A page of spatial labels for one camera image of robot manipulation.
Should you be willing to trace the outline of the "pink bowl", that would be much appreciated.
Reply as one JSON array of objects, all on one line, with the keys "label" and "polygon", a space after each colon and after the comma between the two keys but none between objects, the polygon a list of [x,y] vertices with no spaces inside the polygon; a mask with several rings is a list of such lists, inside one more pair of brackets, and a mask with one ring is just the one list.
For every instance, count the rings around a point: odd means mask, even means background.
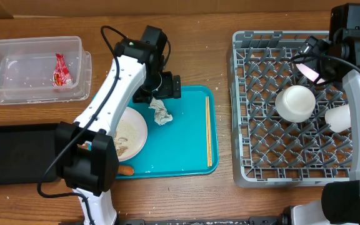
[{"label": "pink bowl", "polygon": [[317,81],[317,84],[322,84],[325,82],[325,80],[320,77],[318,72],[314,71],[313,69],[306,66],[305,64],[296,64],[296,67],[310,81],[312,81],[312,82]]}]

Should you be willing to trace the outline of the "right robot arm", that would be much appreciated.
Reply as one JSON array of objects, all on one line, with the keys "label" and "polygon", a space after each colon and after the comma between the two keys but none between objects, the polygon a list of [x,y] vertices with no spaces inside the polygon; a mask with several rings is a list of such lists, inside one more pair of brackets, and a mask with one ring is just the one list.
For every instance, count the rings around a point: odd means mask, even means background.
[{"label": "right robot arm", "polygon": [[347,112],[328,110],[326,123],[335,133],[336,121],[350,121],[352,166],[349,180],[331,182],[321,199],[291,207],[283,224],[360,224],[360,3],[346,3],[331,10],[329,39],[306,39],[291,58],[299,72],[315,86],[337,84],[346,93]]}]

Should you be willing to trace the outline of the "white saucer bowl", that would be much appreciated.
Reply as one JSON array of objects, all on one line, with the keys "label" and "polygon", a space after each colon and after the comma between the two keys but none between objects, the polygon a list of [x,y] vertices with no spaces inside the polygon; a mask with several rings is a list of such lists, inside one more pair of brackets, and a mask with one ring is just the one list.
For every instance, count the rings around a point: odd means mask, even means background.
[{"label": "white saucer bowl", "polygon": [[276,97],[277,113],[292,123],[301,123],[313,113],[316,105],[314,94],[306,87],[295,85],[282,90]]}]

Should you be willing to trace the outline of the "white tissue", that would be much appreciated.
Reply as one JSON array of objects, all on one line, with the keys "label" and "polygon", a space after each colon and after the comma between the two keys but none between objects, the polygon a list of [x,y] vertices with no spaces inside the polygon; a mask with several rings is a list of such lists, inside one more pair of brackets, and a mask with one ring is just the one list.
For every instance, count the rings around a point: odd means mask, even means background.
[{"label": "white tissue", "polygon": [[149,109],[154,110],[154,121],[160,126],[173,120],[173,116],[168,113],[164,103],[159,99],[152,98]]}]

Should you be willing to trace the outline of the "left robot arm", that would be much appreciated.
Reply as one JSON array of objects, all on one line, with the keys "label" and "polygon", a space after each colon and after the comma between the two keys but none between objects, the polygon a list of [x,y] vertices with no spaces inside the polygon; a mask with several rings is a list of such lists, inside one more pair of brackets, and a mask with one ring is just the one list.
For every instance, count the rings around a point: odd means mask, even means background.
[{"label": "left robot arm", "polygon": [[164,71],[170,46],[164,32],[147,26],[141,39],[124,36],[115,46],[111,70],[89,106],[71,124],[60,122],[55,134],[56,157],[50,168],[63,178],[84,213],[83,224],[115,224],[111,185],[119,161],[114,132],[127,105],[179,99],[179,76]]}]

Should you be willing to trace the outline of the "red snack wrapper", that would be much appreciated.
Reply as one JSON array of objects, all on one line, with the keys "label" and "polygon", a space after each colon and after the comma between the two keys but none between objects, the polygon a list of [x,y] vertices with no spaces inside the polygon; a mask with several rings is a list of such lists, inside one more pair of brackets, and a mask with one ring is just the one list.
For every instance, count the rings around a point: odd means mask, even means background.
[{"label": "red snack wrapper", "polygon": [[72,76],[62,54],[56,53],[57,64],[53,73],[53,86],[70,86],[73,84]]}]

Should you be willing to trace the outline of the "white cup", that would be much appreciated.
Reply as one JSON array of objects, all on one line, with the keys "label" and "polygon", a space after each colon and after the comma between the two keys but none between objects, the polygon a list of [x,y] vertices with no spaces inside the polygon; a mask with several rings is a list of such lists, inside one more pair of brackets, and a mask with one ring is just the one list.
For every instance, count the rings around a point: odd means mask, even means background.
[{"label": "white cup", "polygon": [[325,122],[330,125],[330,130],[335,133],[340,133],[351,127],[351,116],[348,104],[327,110],[324,118]]}]

